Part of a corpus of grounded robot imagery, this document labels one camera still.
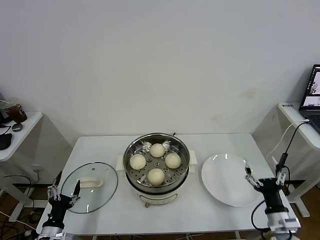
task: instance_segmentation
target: cup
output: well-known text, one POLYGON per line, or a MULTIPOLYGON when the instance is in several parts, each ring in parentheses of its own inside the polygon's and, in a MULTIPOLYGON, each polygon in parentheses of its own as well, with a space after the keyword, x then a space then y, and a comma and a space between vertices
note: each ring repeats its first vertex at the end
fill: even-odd
POLYGON ((0 109, 3 109, 4 112, 8 114, 8 116, 11 117, 16 123, 22 123, 28 118, 21 104, 19 103, 19 99, 16 97, 0 101, 0 109))

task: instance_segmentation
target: pot lid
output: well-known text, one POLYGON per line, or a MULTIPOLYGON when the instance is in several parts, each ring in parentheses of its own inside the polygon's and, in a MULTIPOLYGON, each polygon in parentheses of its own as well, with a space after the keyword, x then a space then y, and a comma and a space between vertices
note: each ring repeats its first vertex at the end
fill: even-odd
POLYGON ((114 195, 118 175, 112 166, 103 162, 87 163, 72 172, 63 183, 61 194, 72 197, 80 180, 80 199, 69 210, 86 214, 103 207, 114 195))

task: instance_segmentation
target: white plate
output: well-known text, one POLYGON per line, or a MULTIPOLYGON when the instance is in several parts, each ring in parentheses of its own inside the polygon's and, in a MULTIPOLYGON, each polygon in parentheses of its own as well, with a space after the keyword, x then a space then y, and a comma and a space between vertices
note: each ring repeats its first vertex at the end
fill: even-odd
POLYGON ((245 179, 245 165, 244 159, 229 153, 209 157, 201 170, 204 186, 224 204, 245 207, 254 203, 261 194, 245 179))

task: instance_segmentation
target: steamed bun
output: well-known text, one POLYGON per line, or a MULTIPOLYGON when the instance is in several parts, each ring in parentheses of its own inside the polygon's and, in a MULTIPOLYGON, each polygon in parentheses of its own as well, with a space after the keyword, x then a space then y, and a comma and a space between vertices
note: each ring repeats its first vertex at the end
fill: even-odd
POLYGON ((165 157, 165 165, 170 169, 176 169, 181 165, 181 158, 176 153, 170 153, 165 157))
POLYGON ((154 168, 149 171, 147 179, 152 186, 159 186, 165 181, 165 173, 159 168, 154 168))
POLYGON ((130 166, 134 170, 140 170, 143 169, 146 165, 146 159, 143 155, 141 154, 136 154, 130 157, 130 166))
POLYGON ((150 148, 150 154, 155 158, 162 157, 165 154, 165 152, 165 147, 160 143, 153 144, 150 148))

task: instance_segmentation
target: white table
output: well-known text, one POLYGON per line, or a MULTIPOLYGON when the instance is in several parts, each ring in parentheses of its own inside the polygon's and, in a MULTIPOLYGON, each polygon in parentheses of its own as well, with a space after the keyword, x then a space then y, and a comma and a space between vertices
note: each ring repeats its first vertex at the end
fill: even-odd
MULTIPOLYGON (((26 115, 27 120, 22 122, 23 128, 21 131, 13 132, 11 129, 8 131, 8 133, 12 133, 11 145, 4 150, 0 150, 0 162, 7 161, 12 157, 12 155, 16 152, 21 143, 25 140, 25 138, 28 136, 31 130, 42 118, 42 113, 39 111, 28 111, 26 112, 26 115)), ((15 124, 15 122, 11 121, 9 123, 6 123, 5 125, 12 126, 13 124, 15 124)), ((7 128, 0 128, 0 134, 4 133, 6 130, 7 128)), ((33 200, 29 198, 29 196, 32 194, 34 190, 33 188, 31 188, 29 190, 29 194, 26 195, 22 193, 19 189, 17 189, 15 186, 13 186, 8 178, 4 178, 2 173, 0 173, 0 189, 0 196, 4 192, 6 192, 19 201, 19 204, 16 206, 15 210, 11 214, 11 217, 9 219, 10 222, 16 221, 24 206, 32 207, 34 204, 35 207, 40 208, 43 207, 44 204, 47 204, 47 202, 44 202, 43 200, 34 200, 35 202, 33 203, 33 200)))
MULTIPOLYGON (((299 113, 300 102, 281 102, 278 104, 278 108, 285 115, 285 117, 289 120, 290 123, 294 123, 300 120, 306 119, 299 113)), ((305 139, 305 141, 315 150, 320 150, 320 134, 310 125, 304 124, 299 127, 298 132, 305 139)), ((310 213, 308 212, 306 206, 301 200, 302 195, 308 192, 311 188, 313 188, 317 183, 320 182, 320 174, 312 175, 309 174, 308 178, 302 183, 297 189, 293 185, 289 186, 290 195, 287 196, 287 199, 291 204, 296 204, 299 209, 301 215, 304 218, 310 217, 310 213)))
MULTIPOLYGON (((63 169, 60 187, 66 177, 78 167, 89 162, 104 162, 116 168, 117 157, 138 136, 88 136, 80 137, 63 169)), ((75 235, 141 235, 168 233, 204 233, 221 231, 242 231, 254 229, 251 213, 256 204, 247 207, 232 207, 212 197, 204 188, 199 171, 204 161, 215 153, 234 153, 255 166, 260 177, 273 177, 252 136, 239 134, 190 134, 177 135, 190 150, 194 150, 198 165, 195 173, 188 175, 177 200, 165 205, 145 204, 134 194, 126 177, 119 177, 119 183, 112 199, 97 211, 76 214, 67 211, 64 231, 75 235)), ((281 199, 295 217, 284 194, 281 199)), ((265 205, 255 214, 259 227, 267 227, 265 205)), ((37 232, 47 220, 51 206, 45 208, 37 232)))

